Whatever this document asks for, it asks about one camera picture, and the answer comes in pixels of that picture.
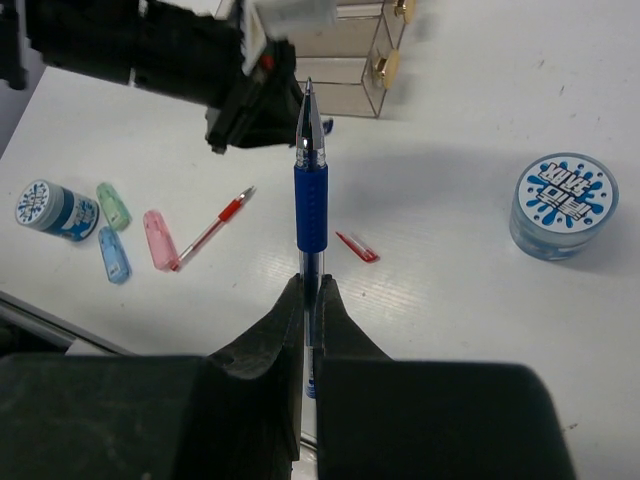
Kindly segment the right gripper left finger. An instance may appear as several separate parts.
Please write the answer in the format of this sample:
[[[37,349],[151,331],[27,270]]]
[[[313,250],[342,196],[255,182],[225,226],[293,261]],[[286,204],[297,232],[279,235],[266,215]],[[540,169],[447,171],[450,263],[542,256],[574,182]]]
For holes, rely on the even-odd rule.
[[[208,356],[1,362],[5,479],[287,479],[300,456],[302,286]]]

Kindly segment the blue pen cap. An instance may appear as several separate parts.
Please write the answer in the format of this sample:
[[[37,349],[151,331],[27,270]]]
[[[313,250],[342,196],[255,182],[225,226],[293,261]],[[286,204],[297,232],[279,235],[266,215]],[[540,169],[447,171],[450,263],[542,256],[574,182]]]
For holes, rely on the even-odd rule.
[[[327,120],[324,120],[322,122],[322,125],[323,125],[324,134],[325,135],[329,135],[331,133],[331,131],[333,130],[334,119],[333,118],[329,118]]]

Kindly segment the red pen cap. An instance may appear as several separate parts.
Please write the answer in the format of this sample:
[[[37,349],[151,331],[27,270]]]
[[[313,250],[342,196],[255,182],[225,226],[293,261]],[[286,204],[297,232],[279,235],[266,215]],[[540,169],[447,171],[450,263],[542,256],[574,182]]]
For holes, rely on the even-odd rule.
[[[356,235],[339,231],[335,234],[363,262],[375,263],[380,260],[378,253]]]

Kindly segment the red gel pen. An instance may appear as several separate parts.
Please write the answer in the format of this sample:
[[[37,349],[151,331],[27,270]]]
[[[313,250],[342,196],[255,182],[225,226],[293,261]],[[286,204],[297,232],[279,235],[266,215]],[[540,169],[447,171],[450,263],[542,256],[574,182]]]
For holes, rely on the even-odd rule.
[[[251,186],[236,196],[221,212],[218,213],[214,221],[176,258],[170,269],[177,272],[186,265],[191,258],[196,255],[216,234],[216,232],[233,218],[233,216],[253,196],[255,190],[256,187]]]

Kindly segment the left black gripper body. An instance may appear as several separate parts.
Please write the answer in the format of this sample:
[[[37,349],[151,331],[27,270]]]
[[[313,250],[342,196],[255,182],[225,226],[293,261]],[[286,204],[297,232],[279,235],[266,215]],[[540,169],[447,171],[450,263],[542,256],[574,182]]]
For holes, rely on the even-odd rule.
[[[229,147],[253,149],[295,144],[302,90],[296,54],[286,40],[270,42],[253,72],[240,73],[223,105],[206,112],[206,141],[216,154]]]

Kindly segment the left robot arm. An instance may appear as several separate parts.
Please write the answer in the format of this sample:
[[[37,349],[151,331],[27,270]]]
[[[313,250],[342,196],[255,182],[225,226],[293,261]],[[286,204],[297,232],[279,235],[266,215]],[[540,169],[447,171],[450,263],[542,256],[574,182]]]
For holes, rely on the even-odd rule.
[[[1,78],[26,88],[29,45],[48,66],[205,106],[217,154],[294,146],[303,97],[295,49],[265,39],[245,70],[252,16],[246,1],[222,17],[164,1],[4,1]]]

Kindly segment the blue gel pen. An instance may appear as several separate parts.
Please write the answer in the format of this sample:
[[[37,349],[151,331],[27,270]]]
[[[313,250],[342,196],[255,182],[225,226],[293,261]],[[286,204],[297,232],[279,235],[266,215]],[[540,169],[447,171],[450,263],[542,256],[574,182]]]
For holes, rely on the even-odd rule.
[[[314,337],[316,309],[328,245],[328,166],[325,129],[314,85],[306,81],[296,129],[294,200],[300,277],[303,282],[305,352],[308,376],[306,395],[316,397]]]

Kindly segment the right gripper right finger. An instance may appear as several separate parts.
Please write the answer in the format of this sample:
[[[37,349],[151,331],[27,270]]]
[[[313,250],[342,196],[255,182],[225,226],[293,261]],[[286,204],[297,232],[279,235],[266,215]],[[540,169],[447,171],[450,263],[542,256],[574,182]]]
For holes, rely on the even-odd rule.
[[[323,279],[315,340],[322,479],[572,479],[551,396],[529,367],[402,361]]]

